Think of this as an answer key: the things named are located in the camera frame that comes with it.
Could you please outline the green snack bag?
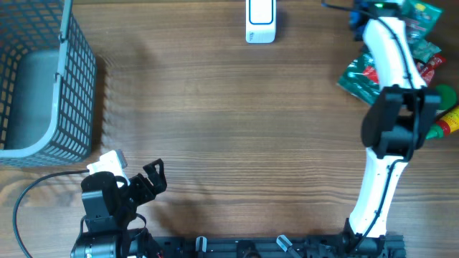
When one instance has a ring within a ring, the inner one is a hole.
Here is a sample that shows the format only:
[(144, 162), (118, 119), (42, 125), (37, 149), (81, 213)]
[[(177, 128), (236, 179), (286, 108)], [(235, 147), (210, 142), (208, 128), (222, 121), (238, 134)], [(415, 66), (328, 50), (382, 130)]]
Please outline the green snack bag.
[[(401, 18), (406, 24), (407, 43), (413, 60), (422, 79), (430, 84), (435, 69), (429, 68), (427, 64), (441, 49), (426, 41), (425, 37), (435, 27), (443, 10), (419, 0), (403, 0), (398, 1), (398, 4), (401, 7)], [(340, 76), (338, 85), (369, 105), (375, 102), (379, 95), (379, 80), (368, 50), (365, 49), (351, 62)]]

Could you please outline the red Nescafe coffee stick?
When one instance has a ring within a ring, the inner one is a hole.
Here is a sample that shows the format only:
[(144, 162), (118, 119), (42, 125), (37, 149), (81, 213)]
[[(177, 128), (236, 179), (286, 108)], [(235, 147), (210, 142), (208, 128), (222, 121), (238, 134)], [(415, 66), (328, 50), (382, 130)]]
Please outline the red Nescafe coffee stick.
[(446, 63), (446, 58), (441, 54), (434, 54), (426, 64), (422, 64), (418, 68), (421, 78), (429, 85), (435, 75), (435, 70), (442, 64)]

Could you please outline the green-lid spice jar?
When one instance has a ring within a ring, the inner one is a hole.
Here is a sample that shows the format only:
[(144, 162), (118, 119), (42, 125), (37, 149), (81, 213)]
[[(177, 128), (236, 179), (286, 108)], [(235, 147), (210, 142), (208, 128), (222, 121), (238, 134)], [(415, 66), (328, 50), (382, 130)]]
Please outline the green-lid spice jar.
[(458, 101), (456, 91), (449, 85), (437, 85), (435, 90), (441, 98), (440, 105), (437, 109), (439, 113), (449, 110)]

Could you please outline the red sauce bottle green cap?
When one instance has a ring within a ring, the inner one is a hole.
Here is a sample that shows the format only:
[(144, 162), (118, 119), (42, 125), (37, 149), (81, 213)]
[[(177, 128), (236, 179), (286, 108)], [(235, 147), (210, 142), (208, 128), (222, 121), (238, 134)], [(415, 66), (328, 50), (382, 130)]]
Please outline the red sauce bottle green cap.
[(458, 110), (456, 106), (452, 110), (444, 114), (437, 122), (429, 129), (426, 139), (444, 138), (447, 135), (458, 130)]

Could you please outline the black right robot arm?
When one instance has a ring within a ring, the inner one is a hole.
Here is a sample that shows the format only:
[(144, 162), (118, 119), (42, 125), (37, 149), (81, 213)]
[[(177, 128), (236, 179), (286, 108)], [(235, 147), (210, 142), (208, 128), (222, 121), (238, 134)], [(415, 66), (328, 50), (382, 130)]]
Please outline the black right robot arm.
[(366, 167), (342, 233), (343, 248), (351, 256), (378, 257), (399, 177), (422, 147), (440, 96), (417, 70), (398, 1), (355, 2), (353, 10), (368, 18), (361, 37), (373, 57), (380, 93), (361, 126)]

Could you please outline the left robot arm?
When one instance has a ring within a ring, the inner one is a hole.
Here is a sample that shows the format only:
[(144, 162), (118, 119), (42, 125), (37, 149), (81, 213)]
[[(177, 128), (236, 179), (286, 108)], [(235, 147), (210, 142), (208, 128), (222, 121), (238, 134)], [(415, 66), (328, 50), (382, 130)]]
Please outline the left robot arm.
[(72, 258), (162, 257), (162, 248), (146, 227), (129, 229), (128, 225), (145, 217), (137, 208), (167, 188), (164, 162), (157, 159), (143, 167), (147, 176), (129, 179), (102, 171), (83, 179), (82, 202), (86, 215), (72, 248)]

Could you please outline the white barcode scanner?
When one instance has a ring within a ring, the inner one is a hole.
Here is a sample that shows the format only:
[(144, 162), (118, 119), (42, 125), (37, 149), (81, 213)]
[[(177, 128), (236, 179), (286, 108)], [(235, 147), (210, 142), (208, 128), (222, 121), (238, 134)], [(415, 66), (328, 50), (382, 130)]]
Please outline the white barcode scanner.
[(277, 1), (246, 0), (245, 39), (248, 44), (269, 44), (276, 35)]

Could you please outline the grey plastic mesh basket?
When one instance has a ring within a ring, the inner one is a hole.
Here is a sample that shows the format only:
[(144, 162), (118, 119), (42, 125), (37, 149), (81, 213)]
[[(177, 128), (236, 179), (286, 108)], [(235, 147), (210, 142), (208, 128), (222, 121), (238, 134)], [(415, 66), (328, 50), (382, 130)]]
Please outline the grey plastic mesh basket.
[(1, 164), (89, 156), (97, 65), (71, 0), (1, 2)]

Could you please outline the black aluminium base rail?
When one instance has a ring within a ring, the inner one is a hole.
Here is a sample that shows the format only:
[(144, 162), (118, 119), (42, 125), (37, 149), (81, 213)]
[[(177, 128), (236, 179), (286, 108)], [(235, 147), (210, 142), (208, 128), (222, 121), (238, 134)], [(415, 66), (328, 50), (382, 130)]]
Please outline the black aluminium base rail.
[(382, 257), (405, 258), (404, 238), (387, 235), (367, 238), (357, 248), (349, 236), (343, 234), (267, 238), (206, 238), (156, 237), (153, 258), (243, 258), (243, 257)]

